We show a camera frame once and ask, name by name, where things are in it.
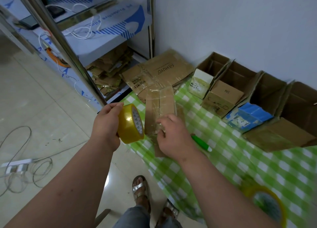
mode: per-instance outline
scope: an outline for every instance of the left hand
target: left hand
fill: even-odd
[[[95,142],[101,142],[108,146],[114,152],[120,145],[120,139],[117,136],[119,118],[123,107],[123,102],[107,104],[95,118],[93,122],[93,131],[90,139]]]

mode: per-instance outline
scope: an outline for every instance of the sandal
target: sandal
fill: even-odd
[[[138,185],[136,185],[136,186],[133,186],[134,182],[136,182],[136,181],[138,180],[138,178],[140,178],[140,177],[142,178],[143,181],[142,181],[140,184],[138,184]],[[136,195],[136,194],[135,194],[136,191],[137,191],[139,188],[141,188],[142,186],[145,187],[145,191],[141,191],[141,192],[139,192],[139,193]],[[147,181],[146,181],[146,179],[145,179],[145,177],[144,177],[143,175],[138,175],[137,177],[135,177],[135,178],[133,179],[133,181],[132,181],[132,192],[133,192],[134,201],[136,202],[137,199],[138,199],[140,196],[144,195],[144,196],[147,198],[147,201],[148,201],[148,204],[149,204],[148,213],[150,214],[150,213],[151,213],[151,204],[150,204],[149,192],[148,192],[148,191],[149,191],[149,186],[148,186]]]
[[[169,209],[169,210],[172,212],[172,214],[174,215],[174,219],[177,219],[178,214],[179,214],[179,210],[172,204],[172,202],[170,202],[169,199],[167,199],[167,201],[165,202],[165,205],[164,205],[164,207],[163,207],[163,209],[162,209],[162,211],[161,211],[161,214],[160,214],[160,216],[159,216],[159,219],[158,219],[158,221],[156,222],[155,228],[158,227],[159,221],[160,221],[160,218],[161,218],[161,217],[165,217],[165,218],[167,219],[167,218],[169,218],[169,217],[171,216],[171,215],[169,215],[169,214],[167,214],[167,213],[165,212],[165,208]]]

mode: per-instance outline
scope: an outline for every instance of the jeans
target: jeans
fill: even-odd
[[[149,228],[150,214],[143,206],[135,206],[126,210],[113,228]],[[181,224],[169,217],[160,228],[182,228]]]

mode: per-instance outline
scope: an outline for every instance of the green checkered tablecloth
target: green checkered tablecloth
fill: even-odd
[[[207,155],[209,160],[236,186],[248,174],[272,190],[286,208],[287,227],[303,227],[314,189],[316,147],[265,153],[243,139],[240,132],[202,108],[201,100],[187,91],[188,84],[186,82],[180,87],[175,101],[184,108],[188,131],[213,148]],[[123,101],[138,108],[144,123],[145,105],[137,96],[130,93]],[[153,143],[148,138],[129,146],[144,160],[170,201],[188,217],[204,223],[192,187],[179,165],[169,158],[156,158]]]

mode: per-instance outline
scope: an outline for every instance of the yellow tape roll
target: yellow tape roll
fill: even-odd
[[[134,104],[123,106],[119,114],[118,135],[125,144],[144,139],[143,124]]]
[[[260,185],[242,187],[241,191],[247,198],[258,204],[265,213],[276,220],[283,228],[286,227],[286,210],[274,192]]]

